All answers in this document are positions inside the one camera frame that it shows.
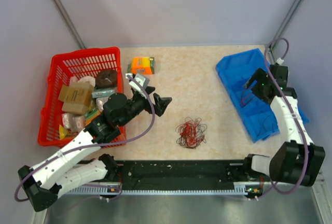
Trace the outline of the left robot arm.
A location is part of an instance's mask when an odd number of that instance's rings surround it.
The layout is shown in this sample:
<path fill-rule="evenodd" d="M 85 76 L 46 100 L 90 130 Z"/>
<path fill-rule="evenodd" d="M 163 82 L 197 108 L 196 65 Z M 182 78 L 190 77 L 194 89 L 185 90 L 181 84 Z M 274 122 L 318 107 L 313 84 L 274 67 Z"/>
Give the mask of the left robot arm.
<path fill-rule="evenodd" d="M 142 111 L 152 116 L 162 116 L 171 97 L 160 97 L 154 87 L 146 91 L 133 92 L 128 99 L 123 93 L 112 94 L 103 105 L 103 111 L 95 117 L 79 134 L 57 153 L 33 167 L 27 165 L 18 170 L 22 188 L 34 211 L 49 208 L 65 193 L 96 180 L 113 180 L 118 173 L 114 158 L 103 154 L 86 165 L 77 167 L 87 155 L 108 146 L 124 127 Z M 153 93 L 152 103 L 149 95 Z"/>

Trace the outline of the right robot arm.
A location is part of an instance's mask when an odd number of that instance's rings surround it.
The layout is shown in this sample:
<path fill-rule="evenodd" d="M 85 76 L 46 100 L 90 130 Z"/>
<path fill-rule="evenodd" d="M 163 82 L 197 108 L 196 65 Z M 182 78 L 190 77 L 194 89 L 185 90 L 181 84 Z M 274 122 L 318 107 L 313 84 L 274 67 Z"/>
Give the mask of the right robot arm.
<path fill-rule="evenodd" d="M 268 67 L 269 71 L 258 68 L 244 87 L 270 106 L 283 144 L 272 158 L 248 155 L 250 162 L 242 167 L 242 174 L 248 180 L 262 173 L 272 181 L 311 187 L 325 159 L 325 150 L 316 146 L 305 130 L 296 91 L 287 86 L 288 67 Z"/>

